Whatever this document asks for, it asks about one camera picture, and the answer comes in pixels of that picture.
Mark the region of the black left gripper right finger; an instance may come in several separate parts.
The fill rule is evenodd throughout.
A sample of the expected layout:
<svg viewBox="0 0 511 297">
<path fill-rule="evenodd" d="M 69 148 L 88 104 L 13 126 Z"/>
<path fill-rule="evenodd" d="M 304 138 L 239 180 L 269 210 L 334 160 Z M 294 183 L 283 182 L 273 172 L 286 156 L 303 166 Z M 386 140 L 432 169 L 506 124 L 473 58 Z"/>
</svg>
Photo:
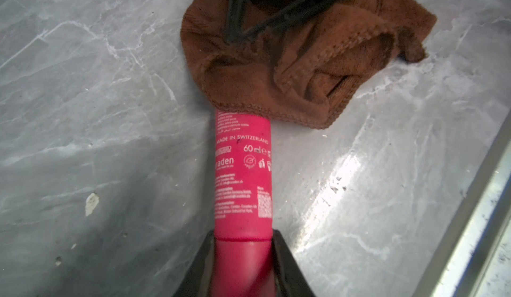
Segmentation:
<svg viewBox="0 0 511 297">
<path fill-rule="evenodd" d="M 275 295 L 280 297 L 315 297 L 298 263 L 279 230 L 273 230 L 271 255 Z"/>
</svg>

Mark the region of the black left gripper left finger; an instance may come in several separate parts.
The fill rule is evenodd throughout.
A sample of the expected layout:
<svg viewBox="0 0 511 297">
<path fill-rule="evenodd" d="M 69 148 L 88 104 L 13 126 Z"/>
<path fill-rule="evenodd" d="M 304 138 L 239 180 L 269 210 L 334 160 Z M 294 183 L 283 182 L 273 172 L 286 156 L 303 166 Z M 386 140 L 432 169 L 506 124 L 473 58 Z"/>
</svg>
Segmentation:
<svg viewBox="0 0 511 297">
<path fill-rule="evenodd" d="M 214 231 L 207 233 L 173 297 L 208 297 L 214 267 Z"/>
</svg>

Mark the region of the red Curaprox toothpaste tube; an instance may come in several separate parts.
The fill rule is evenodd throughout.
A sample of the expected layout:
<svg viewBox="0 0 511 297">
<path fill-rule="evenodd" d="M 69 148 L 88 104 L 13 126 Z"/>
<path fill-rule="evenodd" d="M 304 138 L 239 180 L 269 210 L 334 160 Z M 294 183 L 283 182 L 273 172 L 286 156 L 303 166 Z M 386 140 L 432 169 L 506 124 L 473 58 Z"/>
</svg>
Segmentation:
<svg viewBox="0 0 511 297">
<path fill-rule="evenodd" d="M 211 296 L 275 296 L 271 124 L 216 112 Z"/>
</svg>

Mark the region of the brown cloth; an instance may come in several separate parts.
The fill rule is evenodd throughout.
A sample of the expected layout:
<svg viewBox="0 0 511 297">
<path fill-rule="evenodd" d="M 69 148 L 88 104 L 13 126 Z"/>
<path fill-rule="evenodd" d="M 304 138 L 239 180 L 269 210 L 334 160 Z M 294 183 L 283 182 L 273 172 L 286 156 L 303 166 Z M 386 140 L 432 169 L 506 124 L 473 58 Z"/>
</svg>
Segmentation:
<svg viewBox="0 0 511 297">
<path fill-rule="evenodd" d="M 283 33 L 223 39 L 228 0 L 194 0 L 180 38 L 211 104 L 312 129 L 328 128 L 356 90 L 391 60 L 418 63 L 436 16 L 415 0 L 341 0 Z"/>
</svg>

